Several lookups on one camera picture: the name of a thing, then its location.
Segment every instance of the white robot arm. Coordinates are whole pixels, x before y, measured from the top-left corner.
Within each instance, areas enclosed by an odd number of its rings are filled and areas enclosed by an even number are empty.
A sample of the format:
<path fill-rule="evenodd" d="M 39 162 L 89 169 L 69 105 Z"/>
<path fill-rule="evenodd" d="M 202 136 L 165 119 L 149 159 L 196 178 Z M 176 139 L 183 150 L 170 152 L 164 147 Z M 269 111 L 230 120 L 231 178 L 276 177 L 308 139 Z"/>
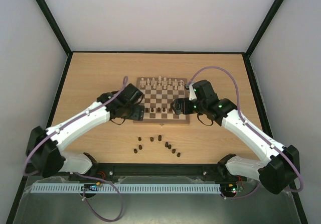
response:
<path fill-rule="evenodd" d="M 45 130 L 38 126 L 31 131 L 26 155 L 43 177 L 58 172 L 87 173 L 96 163 L 94 158 L 88 153 L 76 154 L 65 149 L 93 127 L 114 118 L 142 121 L 144 106 L 137 102 L 142 99 L 142 92 L 129 84 L 114 100 L 109 101 L 116 93 L 102 94 L 91 106 L 61 124 Z"/>
<path fill-rule="evenodd" d="M 297 177 L 295 171 L 299 172 L 299 153 L 294 146 L 285 147 L 275 141 L 252 124 L 230 100 L 218 99 L 210 82 L 198 81 L 188 88 L 188 98 L 178 98 L 171 104 L 176 114 L 197 114 L 198 119 L 200 115 L 206 115 L 212 124 L 216 122 L 235 134 L 259 158 L 249 160 L 234 154 L 225 156 L 218 162 L 223 178 L 230 175 L 249 177 L 278 194 Z"/>

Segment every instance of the purple cable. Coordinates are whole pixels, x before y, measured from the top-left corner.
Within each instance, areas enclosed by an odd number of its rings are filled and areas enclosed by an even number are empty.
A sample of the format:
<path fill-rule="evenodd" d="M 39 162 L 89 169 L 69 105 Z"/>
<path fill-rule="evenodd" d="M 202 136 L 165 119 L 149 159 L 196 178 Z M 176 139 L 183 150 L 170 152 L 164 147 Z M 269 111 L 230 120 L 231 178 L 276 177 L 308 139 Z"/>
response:
<path fill-rule="evenodd" d="M 92 112 L 100 109 L 101 107 L 104 107 L 106 106 L 107 104 L 109 104 L 110 102 L 112 102 L 115 98 L 117 98 L 117 96 L 124 90 L 124 88 L 126 87 L 127 85 L 127 82 L 128 82 L 128 77 L 127 76 L 124 76 L 124 79 L 122 81 L 123 83 L 123 86 L 121 87 L 121 89 L 115 93 L 115 95 L 110 99 L 108 100 L 107 102 L 103 103 L 102 105 L 100 106 L 97 106 L 95 108 L 93 108 L 91 111 L 89 111 L 89 113 L 91 114 Z M 64 128 L 66 128 L 67 126 L 69 126 L 70 124 L 76 122 L 77 120 L 81 119 L 82 117 L 86 116 L 87 114 L 86 113 L 83 113 L 82 115 L 79 115 L 78 117 L 70 120 L 69 122 L 65 123 L 63 126 L 61 126 L 59 129 L 60 130 L 63 130 Z M 38 173 L 38 171 L 33 171 L 31 173 L 26 173 L 26 167 L 27 167 L 27 164 L 28 162 L 30 161 L 31 157 L 34 155 L 34 153 L 47 141 L 49 140 L 51 137 L 53 137 L 55 134 L 57 134 L 56 131 L 52 132 L 51 134 L 49 134 L 48 136 L 46 136 L 43 140 L 41 140 L 34 148 L 33 150 L 29 153 L 29 155 L 27 156 L 26 158 L 26 161 L 24 163 L 24 166 L 23 166 L 23 174 L 25 176 L 31 176 L 31 175 L 34 175 L 36 173 Z"/>
<path fill-rule="evenodd" d="M 119 198 L 120 198 L 120 203 L 121 203 L 121 208 L 120 208 L 120 212 L 118 214 L 118 216 L 115 218 L 115 219 L 106 219 L 106 218 L 103 218 L 101 215 L 99 215 L 93 208 L 92 206 L 89 204 L 88 200 L 86 199 L 85 197 L 85 193 L 86 193 L 86 189 L 84 190 L 84 192 L 82 193 L 82 196 L 83 196 L 83 200 L 86 202 L 86 204 L 88 205 L 88 207 L 90 208 L 90 210 L 92 211 L 92 213 L 99 219 L 105 221 L 105 222 L 114 222 L 114 221 L 117 221 L 121 218 L 121 215 L 122 215 L 122 212 L 123 212 L 123 209 L 124 209 L 124 199 L 122 197 L 122 195 L 120 194 L 119 190 L 117 189 L 117 187 L 115 185 L 113 185 L 113 183 L 111 183 L 110 181 L 107 181 L 107 180 L 104 180 L 104 179 L 101 179 L 101 178 L 96 178 L 96 177 L 90 177 L 90 176 L 85 176 L 85 175 L 82 175 L 82 174 L 79 174 L 79 173 L 75 173 L 76 175 L 82 177 L 82 178 L 87 178 L 87 179 L 91 179 L 91 180 L 99 180 L 99 181 L 102 181 L 102 182 L 105 182 L 109 185 L 111 185 L 114 190 L 118 193 L 119 195 Z"/>
<path fill-rule="evenodd" d="M 214 69 L 218 69 L 221 70 L 223 72 L 225 72 L 230 79 L 233 81 L 234 86 L 235 86 L 235 90 L 236 90 L 236 105 L 237 105 L 237 112 L 238 115 L 240 117 L 240 119 L 242 120 L 242 122 L 251 130 L 253 131 L 258 137 L 260 137 L 264 142 L 266 142 L 268 145 L 272 145 L 272 143 L 266 139 L 264 136 L 262 136 L 258 131 L 256 131 L 250 124 L 245 123 L 245 119 L 243 118 L 242 112 L 241 112 L 241 106 L 240 106 L 240 93 L 239 93 L 239 88 L 237 86 L 236 80 L 234 79 L 234 77 L 224 68 L 221 67 L 217 67 L 217 66 L 208 66 L 208 67 L 203 67 L 202 69 L 198 70 L 197 73 L 194 74 L 194 76 L 191 78 L 191 80 L 189 81 L 189 83 L 187 84 L 188 86 L 191 84 L 191 82 L 194 80 L 194 78 L 202 71 L 206 70 L 206 69 L 210 69 L 210 68 L 214 68 Z M 287 163 L 291 166 L 291 168 L 293 169 L 293 171 L 296 173 L 297 177 L 299 178 L 300 181 L 300 188 L 295 190 L 295 189 L 289 189 L 287 188 L 286 190 L 291 191 L 291 192 L 300 192 L 303 190 L 304 187 L 304 180 L 303 177 L 301 176 L 301 174 L 299 173 L 299 171 L 297 170 L 297 168 L 293 165 L 293 163 L 290 161 L 290 159 L 278 148 L 273 147 L 286 161 Z"/>
<path fill-rule="evenodd" d="M 246 198 L 246 197 L 249 197 L 249 196 L 253 195 L 254 192 L 256 192 L 261 185 L 262 184 L 259 182 L 257 184 L 257 186 L 254 188 L 254 190 L 252 190 L 250 193 L 248 193 L 246 195 L 243 195 L 243 196 L 226 197 L 223 193 L 221 193 L 221 196 L 226 198 L 226 199 L 231 199 L 231 200 L 243 199 L 243 198 Z"/>

